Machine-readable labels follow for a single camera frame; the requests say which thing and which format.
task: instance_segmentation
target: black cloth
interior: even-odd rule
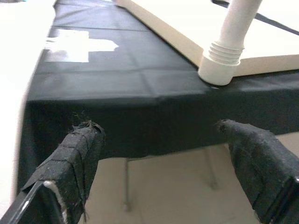
[[[96,123],[86,122],[76,127],[36,168],[21,190],[30,188],[38,181],[53,182],[60,194],[56,196],[60,202],[61,214],[64,212],[67,214],[63,223],[78,223],[81,214],[85,211],[85,203],[104,145],[104,130]]]
[[[299,130],[299,70],[203,82],[197,68],[113,2],[58,0],[57,29],[88,31],[113,52],[89,52],[88,63],[46,62],[28,93],[18,183],[21,187],[61,142],[74,120],[88,118],[107,134],[102,158],[161,155],[225,142],[220,119],[275,134]]]
[[[299,159],[269,131],[225,120],[232,164],[262,223],[299,223]]]

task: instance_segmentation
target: beige floor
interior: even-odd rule
[[[299,155],[298,133],[279,139]],[[122,210],[124,159],[102,160],[86,203],[87,224],[258,224],[228,150],[221,145],[210,152],[218,190],[209,187],[203,150],[131,161],[130,212]]]

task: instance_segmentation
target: white pvc pipe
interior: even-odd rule
[[[232,0],[223,22],[220,36],[204,50],[199,76],[214,85],[231,81],[244,49],[244,38],[262,0]]]

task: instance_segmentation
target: wooden board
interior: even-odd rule
[[[226,8],[209,0],[118,0],[199,66],[203,49],[217,40]],[[299,69],[299,36],[253,20],[235,76]]]

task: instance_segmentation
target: black tablecloth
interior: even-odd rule
[[[59,0],[55,9],[50,36],[57,29],[82,30],[119,47],[89,52],[88,63],[46,62],[44,51],[25,110],[19,187],[83,119],[106,131],[102,158],[223,143],[215,126],[220,119],[275,134],[299,130],[299,70],[236,77],[216,87],[200,80],[194,65],[113,2]]]

